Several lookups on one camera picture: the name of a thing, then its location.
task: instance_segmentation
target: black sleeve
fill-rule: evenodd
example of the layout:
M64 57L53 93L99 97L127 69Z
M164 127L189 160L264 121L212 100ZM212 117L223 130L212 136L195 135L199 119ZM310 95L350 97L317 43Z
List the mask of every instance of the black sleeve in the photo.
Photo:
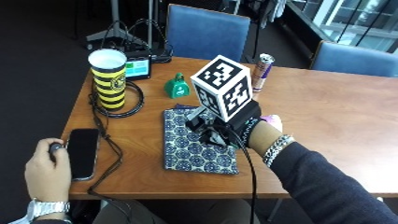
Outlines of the black sleeve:
M46 219L46 220L34 221L32 224L67 224L67 223L60 219Z
M398 223L361 184L297 142L280 152L272 170L314 223Z

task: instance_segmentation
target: wooden table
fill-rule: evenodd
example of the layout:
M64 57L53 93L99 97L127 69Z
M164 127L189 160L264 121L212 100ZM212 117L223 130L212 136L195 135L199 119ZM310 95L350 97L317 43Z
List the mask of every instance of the wooden table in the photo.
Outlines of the wooden table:
M143 110L127 119L111 119L108 133L124 149L124 164L99 186L97 191L121 199L250 198L252 173L241 151L239 175L179 172L163 168L164 109L176 104L200 105L197 95L171 99L164 83L183 72L189 77L208 61L173 58L153 64L152 78L136 81L143 88ZM88 73L63 139L76 128L95 127L88 94ZM285 133L328 160L377 196L398 197L398 78L369 77L304 69L274 67L265 89L254 99L262 114L277 114ZM127 91L129 109L137 95ZM87 188L95 183L116 155L101 140L96 176L75 182L71 199L91 199ZM257 172L260 198L289 197L274 173L250 150Z

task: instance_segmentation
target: yellow cup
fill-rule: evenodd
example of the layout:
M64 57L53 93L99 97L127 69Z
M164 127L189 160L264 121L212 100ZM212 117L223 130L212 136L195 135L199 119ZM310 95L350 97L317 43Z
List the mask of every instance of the yellow cup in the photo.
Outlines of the yellow cup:
M89 54L88 61L101 105L108 111L120 110L124 107L127 57L119 50L99 49Z

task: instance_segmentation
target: soda can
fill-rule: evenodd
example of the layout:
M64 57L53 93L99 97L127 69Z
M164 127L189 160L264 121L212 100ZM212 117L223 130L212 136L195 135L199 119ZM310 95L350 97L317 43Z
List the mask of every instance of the soda can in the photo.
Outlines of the soda can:
M261 91L266 76L270 73L274 57L269 54L260 54L260 60L252 73L253 91Z

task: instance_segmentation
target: blue chair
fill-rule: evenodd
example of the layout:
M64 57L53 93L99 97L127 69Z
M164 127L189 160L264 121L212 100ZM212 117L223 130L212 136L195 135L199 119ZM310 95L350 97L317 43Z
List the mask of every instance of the blue chair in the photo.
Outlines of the blue chair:
M398 55L321 41L312 70L398 77Z
M175 56L240 62L250 19L195 7L169 5L167 39Z

